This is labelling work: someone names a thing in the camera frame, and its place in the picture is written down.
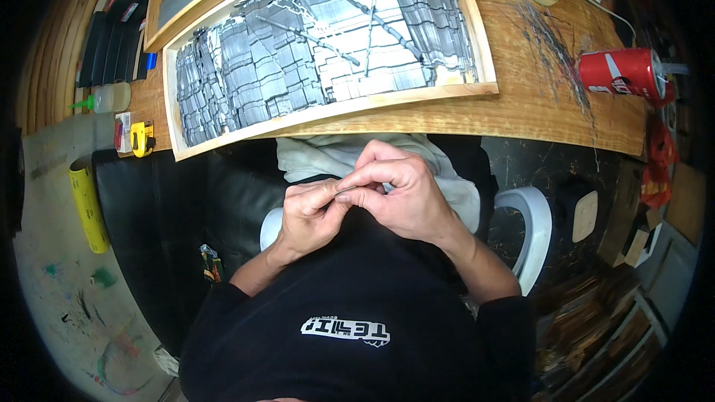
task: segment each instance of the black sweatshirt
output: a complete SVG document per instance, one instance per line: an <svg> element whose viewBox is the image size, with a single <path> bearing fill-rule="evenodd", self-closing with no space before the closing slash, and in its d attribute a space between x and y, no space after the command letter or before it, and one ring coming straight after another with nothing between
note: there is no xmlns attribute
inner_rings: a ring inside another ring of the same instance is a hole
<svg viewBox="0 0 715 402"><path fill-rule="evenodd" d="M211 290L180 362L190 401L529 398L527 299L490 301L474 320L433 265L443 253L346 223L253 298L229 283Z"/></svg>

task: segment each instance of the hand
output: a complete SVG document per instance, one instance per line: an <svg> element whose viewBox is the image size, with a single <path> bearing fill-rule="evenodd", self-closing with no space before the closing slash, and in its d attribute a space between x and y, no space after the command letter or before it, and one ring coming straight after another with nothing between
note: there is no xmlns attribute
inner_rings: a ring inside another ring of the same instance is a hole
<svg viewBox="0 0 715 402"><path fill-rule="evenodd" d="M326 246L340 230L352 204L330 202L335 195L335 179L288 187L283 202L283 222L272 251L279 262L290 264Z"/></svg>
<svg viewBox="0 0 715 402"><path fill-rule="evenodd" d="M468 234L419 155L372 140L357 160L355 172L345 176L337 190L359 188L339 194L335 201L368 210L399 236L440 248L457 234ZM383 195L373 189L375 183L390 183L395 189Z"/></svg>

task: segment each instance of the yellow cardboard tube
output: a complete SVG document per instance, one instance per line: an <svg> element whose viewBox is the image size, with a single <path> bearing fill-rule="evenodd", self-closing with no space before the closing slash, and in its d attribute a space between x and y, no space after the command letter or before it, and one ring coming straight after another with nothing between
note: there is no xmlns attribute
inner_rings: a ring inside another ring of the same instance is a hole
<svg viewBox="0 0 715 402"><path fill-rule="evenodd" d="M104 226L102 211L96 199L92 163L80 158L69 165L69 183L72 184L72 194L77 205L79 219L89 247L94 253L104 253L109 250L109 236Z"/></svg>

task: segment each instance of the red plastic bag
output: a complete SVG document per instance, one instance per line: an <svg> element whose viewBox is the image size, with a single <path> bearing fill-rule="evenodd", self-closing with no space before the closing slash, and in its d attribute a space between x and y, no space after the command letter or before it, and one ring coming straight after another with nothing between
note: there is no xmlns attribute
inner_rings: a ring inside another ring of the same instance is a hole
<svg viewBox="0 0 715 402"><path fill-rule="evenodd" d="M653 210L670 201L671 180L668 167L679 162L670 131L655 115L648 120L648 164L643 170L641 202Z"/></svg>

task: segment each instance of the wooden workbench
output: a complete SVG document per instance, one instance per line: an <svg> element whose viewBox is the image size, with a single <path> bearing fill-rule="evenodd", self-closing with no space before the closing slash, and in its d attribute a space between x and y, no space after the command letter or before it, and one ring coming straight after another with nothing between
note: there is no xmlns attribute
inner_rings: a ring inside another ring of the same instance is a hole
<svg viewBox="0 0 715 402"><path fill-rule="evenodd" d="M523 18L525 1L477 0L491 48L500 93L396 105L309 122L267 137L334 133L453 133L527 138L615 150L643 151L642 98L587 93L577 103L559 57ZM542 12L571 58L581 51L622 48L610 17L584 0L560 0ZM161 60L148 78L131 84L132 120L153 120L156 149L171 149Z"/></svg>

